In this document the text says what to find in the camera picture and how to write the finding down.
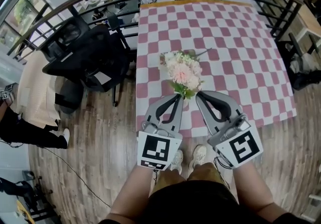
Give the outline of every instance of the cable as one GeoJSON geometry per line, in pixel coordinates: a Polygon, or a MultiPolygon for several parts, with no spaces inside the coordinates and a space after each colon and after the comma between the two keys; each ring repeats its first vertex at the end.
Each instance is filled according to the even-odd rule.
{"type": "Polygon", "coordinates": [[[156,177],[154,178],[154,181],[155,181],[155,184],[154,184],[154,185],[156,185],[156,183],[157,183],[157,177],[158,177],[158,170],[154,170],[154,172],[156,173],[156,177]]]}
{"type": "Polygon", "coordinates": [[[228,169],[228,170],[231,170],[232,168],[230,166],[227,166],[225,164],[223,164],[220,160],[219,160],[219,157],[216,157],[217,158],[217,161],[218,163],[225,169],[228,169]]]}
{"type": "Polygon", "coordinates": [[[11,145],[12,143],[7,143],[6,141],[4,141],[4,140],[2,140],[2,139],[0,139],[0,142],[9,145],[11,148],[19,148],[20,146],[23,146],[23,145],[24,145],[24,143],[21,143],[21,145],[12,146],[12,145],[11,145]]]}
{"type": "Polygon", "coordinates": [[[68,166],[73,172],[75,172],[75,174],[77,175],[77,177],[80,178],[80,180],[84,183],[84,185],[88,188],[88,190],[89,190],[90,192],[92,192],[93,195],[96,196],[100,201],[102,201],[102,202],[103,202],[104,204],[106,204],[109,208],[111,208],[111,206],[110,206],[109,204],[105,203],[98,195],[96,195],[96,194],[94,193],[93,190],[90,189],[90,187],[86,184],[86,182],[85,182],[85,181],[79,176],[79,174],[69,165],[68,162],[66,162],[66,161],[65,161],[63,158],[61,158],[59,155],[57,155],[57,154],[55,154],[54,152],[50,151],[48,148],[45,148],[45,147],[44,147],[44,149],[46,149],[47,151],[51,152],[52,154],[56,155],[58,158],[60,158],[61,160],[63,160],[63,162],[66,163],[67,166],[68,166]]]}
{"type": "Polygon", "coordinates": [[[223,168],[225,168],[225,169],[231,169],[231,168],[226,168],[226,167],[224,167],[224,166],[222,165],[222,163],[219,161],[219,157],[218,157],[218,156],[214,158],[214,165],[215,165],[218,173],[220,174],[221,179],[225,182],[225,184],[227,185],[227,187],[231,190],[231,187],[230,187],[229,183],[227,183],[227,182],[225,181],[225,179],[223,178],[222,173],[219,171],[219,168],[217,167],[216,161],[218,161],[218,162],[221,164],[221,166],[222,166],[223,168]]]}

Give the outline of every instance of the pink and white tablecloth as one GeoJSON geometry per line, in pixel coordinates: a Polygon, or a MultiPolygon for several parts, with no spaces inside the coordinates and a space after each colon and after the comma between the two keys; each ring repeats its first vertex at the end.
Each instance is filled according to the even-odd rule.
{"type": "MultiPolygon", "coordinates": [[[[166,69],[160,67],[160,53],[182,49],[195,49],[197,54],[209,49],[200,56],[203,90],[233,97],[257,127],[296,115],[283,61],[254,7],[218,2],[160,5],[140,9],[137,130],[148,106],[174,92],[166,69]]],[[[195,97],[184,108],[180,133],[184,137],[208,135],[195,97]]]]}

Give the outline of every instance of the flower bouquet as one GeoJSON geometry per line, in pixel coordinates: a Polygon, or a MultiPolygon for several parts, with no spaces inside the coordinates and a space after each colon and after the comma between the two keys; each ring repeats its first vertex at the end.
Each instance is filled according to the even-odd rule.
{"type": "Polygon", "coordinates": [[[183,98],[191,99],[201,90],[202,68],[194,50],[162,53],[160,63],[167,68],[170,85],[183,98]]]}

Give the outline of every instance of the white shoe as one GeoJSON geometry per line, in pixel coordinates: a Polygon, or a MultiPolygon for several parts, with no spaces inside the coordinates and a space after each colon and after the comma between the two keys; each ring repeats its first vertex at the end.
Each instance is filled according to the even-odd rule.
{"type": "Polygon", "coordinates": [[[204,163],[205,157],[207,153],[206,146],[198,145],[195,147],[193,152],[193,159],[189,165],[189,171],[192,172],[196,165],[202,165],[204,163]]]}
{"type": "Polygon", "coordinates": [[[170,164],[170,170],[178,170],[179,174],[181,175],[183,170],[182,162],[183,162],[183,152],[181,150],[177,150],[177,152],[175,153],[174,159],[170,164]]]}
{"type": "Polygon", "coordinates": [[[62,135],[63,135],[63,137],[66,139],[67,146],[68,146],[69,138],[70,138],[70,131],[69,131],[69,129],[64,129],[64,132],[63,132],[62,135]]]}

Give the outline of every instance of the table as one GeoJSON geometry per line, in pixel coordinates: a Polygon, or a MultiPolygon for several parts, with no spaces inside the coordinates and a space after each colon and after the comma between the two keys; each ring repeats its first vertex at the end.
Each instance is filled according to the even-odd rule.
{"type": "MultiPolygon", "coordinates": [[[[136,72],[136,124],[148,106],[173,94],[159,54],[174,50],[210,49],[200,57],[203,90],[233,97],[258,127],[296,115],[285,66],[268,28],[248,4],[191,0],[143,5],[140,8],[136,72]]],[[[208,130],[192,97],[182,114],[183,137],[207,136],[208,130]]]]}
{"type": "Polygon", "coordinates": [[[298,16],[302,23],[302,29],[299,31],[295,39],[299,42],[307,32],[310,32],[320,38],[316,42],[316,46],[319,47],[321,45],[321,26],[316,17],[305,4],[301,6],[298,16]]]}
{"type": "Polygon", "coordinates": [[[48,63],[40,51],[35,51],[29,56],[21,75],[16,100],[11,105],[13,111],[23,114],[26,122],[42,129],[46,125],[56,127],[55,120],[60,120],[55,109],[57,77],[42,72],[48,63]]]}

